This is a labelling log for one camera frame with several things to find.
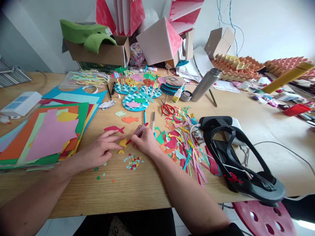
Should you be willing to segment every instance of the red container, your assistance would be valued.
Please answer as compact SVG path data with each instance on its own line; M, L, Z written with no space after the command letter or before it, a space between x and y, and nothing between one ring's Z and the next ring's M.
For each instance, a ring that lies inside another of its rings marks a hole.
M309 108L308 106L297 104L284 110L283 113L286 114L287 116L295 116L295 115L302 114L310 110L311 108Z

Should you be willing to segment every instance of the forearm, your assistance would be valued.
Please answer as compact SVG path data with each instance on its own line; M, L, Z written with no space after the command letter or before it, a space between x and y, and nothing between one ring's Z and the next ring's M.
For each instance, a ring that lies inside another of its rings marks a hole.
M44 178L0 208L4 235L35 235L48 219L73 172L58 164Z
M177 213L192 234L210 233L230 224L206 190L166 154L155 154L152 159L161 172Z

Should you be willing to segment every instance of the wooden table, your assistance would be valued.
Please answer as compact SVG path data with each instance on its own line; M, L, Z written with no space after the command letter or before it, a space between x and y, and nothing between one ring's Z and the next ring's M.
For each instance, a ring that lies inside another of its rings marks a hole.
M64 74L47 74L47 81L39 72L29 73L33 81L9 88L0 89L0 108L18 97L24 91L39 91L45 94L62 82ZM189 85L188 90L193 91L195 86ZM295 117L283 115L277 108L259 104L250 99L249 94L232 93L213 89L213 94L218 103L215 108L210 101L210 94L206 94L199 102L177 103L177 107L191 106L196 118L203 116L228 115L239 120L244 133L253 144L261 141L275 141L281 143L307 159L315 167L315 134L309 131L310 125ZM79 150L90 144L103 129L112 125L125 126L127 138L139 124L144 123L143 112L130 112L121 104L123 96L118 99L118 94L113 95L116 105L109 110L99 110L90 126L83 135ZM165 127L165 117L161 116L161 102L155 99L146 109L149 127L152 125L153 112L156 112L155 126L161 130ZM139 117L139 122L127 124L115 115L117 111L127 111L128 116ZM23 119L12 120L12 125L0 123L0 136L12 130ZM287 196L305 195L315 192L315 178L305 162L295 157L285 148L271 143L257 146L272 173L279 178L287 189ZM125 155L114 151L112 158L106 166L101 166L98 171L87 171L74 176L68 187L57 202L51 218L92 215L112 212L147 210L170 207L170 199L163 185L161 176L153 161L143 153L135 150L131 145L125 150ZM125 157L131 153L141 156L144 163L140 163L135 171L126 169ZM251 156L249 167L259 171L258 161ZM248 198L228 190L222 177L214 176L205 168L203 169L208 184L206 190L220 203L248 200ZM5 204L18 193L41 178L43 171L25 172L13 170L2 172L0 175L0 205Z

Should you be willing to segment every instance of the red stool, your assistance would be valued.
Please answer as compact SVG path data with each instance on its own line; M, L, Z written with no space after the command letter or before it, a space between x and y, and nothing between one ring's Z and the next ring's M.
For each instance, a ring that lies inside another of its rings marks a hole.
M258 201L232 203L236 213L254 236L296 236L292 219L280 202L269 207Z

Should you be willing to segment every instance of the scissors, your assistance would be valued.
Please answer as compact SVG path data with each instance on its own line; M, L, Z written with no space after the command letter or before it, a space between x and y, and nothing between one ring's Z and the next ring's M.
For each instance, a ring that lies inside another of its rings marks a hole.
M164 115L169 116L169 115L174 115L174 114L175 114L175 109L174 109L174 107L172 107L171 105L165 104L162 100L161 100L161 102L163 103L163 105L162 105L162 113L163 113Z

